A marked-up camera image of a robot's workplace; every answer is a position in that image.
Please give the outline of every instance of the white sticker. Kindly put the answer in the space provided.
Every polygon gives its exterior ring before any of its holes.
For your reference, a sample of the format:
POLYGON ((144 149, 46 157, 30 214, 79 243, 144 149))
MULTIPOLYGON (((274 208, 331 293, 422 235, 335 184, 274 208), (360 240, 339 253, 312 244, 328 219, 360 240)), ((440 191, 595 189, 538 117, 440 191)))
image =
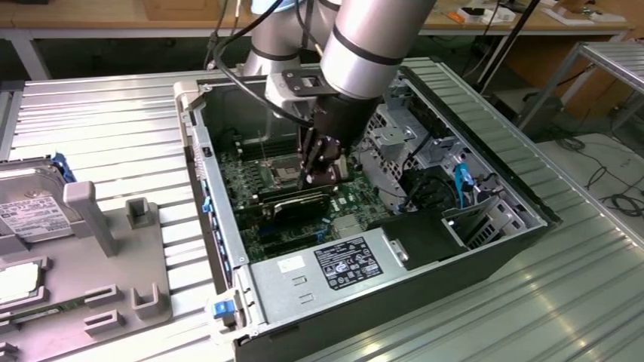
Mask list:
POLYGON ((292 258, 280 260, 278 266, 280 267, 280 272, 288 273, 295 269, 304 268, 304 259, 299 255, 294 256, 292 258))
POLYGON ((0 204, 0 220, 20 238, 70 228, 68 218, 52 196, 0 204))

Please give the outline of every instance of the power supply label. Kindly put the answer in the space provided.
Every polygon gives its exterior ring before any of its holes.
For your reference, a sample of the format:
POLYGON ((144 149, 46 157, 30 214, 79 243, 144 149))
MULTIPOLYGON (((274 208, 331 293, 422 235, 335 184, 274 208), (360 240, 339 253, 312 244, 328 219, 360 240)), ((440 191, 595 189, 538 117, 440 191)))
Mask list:
POLYGON ((316 250, 315 257, 334 290, 340 290, 383 274, 364 238, 356 238, 316 250))
POLYGON ((68 218, 52 196, 0 204, 0 221, 20 238, 70 228, 68 218))

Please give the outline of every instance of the aluminum slatted table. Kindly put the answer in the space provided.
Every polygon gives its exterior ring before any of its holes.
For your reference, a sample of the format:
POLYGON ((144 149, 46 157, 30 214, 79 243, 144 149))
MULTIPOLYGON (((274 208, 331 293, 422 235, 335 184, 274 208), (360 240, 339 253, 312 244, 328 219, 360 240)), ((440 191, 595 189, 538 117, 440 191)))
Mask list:
MULTIPOLYGON (((562 62, 552 78, 548 80, 546 88, 540 91, 535 102, 519 115, 519 128, 522 128, 527 134, 534 133, 535 129, 544 124, 544 121, 539 122, 539 120, 535 120, 535 114, 580 57, 590 60, 596 68, 599 67, 604 69, 615 76, 615 78, 627 83, 634 91, 644 95, 644 44, 636 42, 578 43, 562 62)), ((570 89, 576 90, 584 84, 586 79, 588 79, 594 72, 595 69, 582 74, 570 89)))
MULTIPOLYGON (((450 68, 427 59, 404 65, 564 223, 488 281, 306 360, 638 360, 644 354, 642 239, 450 68)), ((203 305, 214 286, 172 100, 176 81, 219 76, 186 72, 39 81, 12 94, 4 125, 10 158, 59 149, 78 178, 96 182, 103 210, 142 195, 162 208, 175 318, 64 360, 232 359, 231 348, 208 340, 203 305)))

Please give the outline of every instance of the hard drive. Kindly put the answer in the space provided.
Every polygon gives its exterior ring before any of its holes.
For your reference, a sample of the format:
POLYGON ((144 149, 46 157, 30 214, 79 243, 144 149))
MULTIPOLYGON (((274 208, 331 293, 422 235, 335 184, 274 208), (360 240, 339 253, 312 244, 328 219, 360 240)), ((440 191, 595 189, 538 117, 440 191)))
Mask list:
POLYGON ((72 234, 79 213, 63 203, 74 182, 64 156, 0 162, 0 236, 18 235, 27 243, 72 234))

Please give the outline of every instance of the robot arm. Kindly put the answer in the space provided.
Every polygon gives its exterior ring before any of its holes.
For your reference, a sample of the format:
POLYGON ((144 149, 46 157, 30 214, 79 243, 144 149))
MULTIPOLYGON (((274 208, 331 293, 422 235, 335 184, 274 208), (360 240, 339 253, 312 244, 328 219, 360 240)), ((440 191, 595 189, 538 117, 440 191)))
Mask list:
POLYGON ((271 67, 267 98, 283 107, 298 100, 312 105, 300 112, 314 126, 300 129, 298 147, 310 184, 336 183, 347 175, 339 160, 363 133, 434 4, 435 0, 344 0, 324 37, 322 73, 287 69, 275 74, 280 67, 271 67), (286 88, 292 97, 284 97, 286 88))

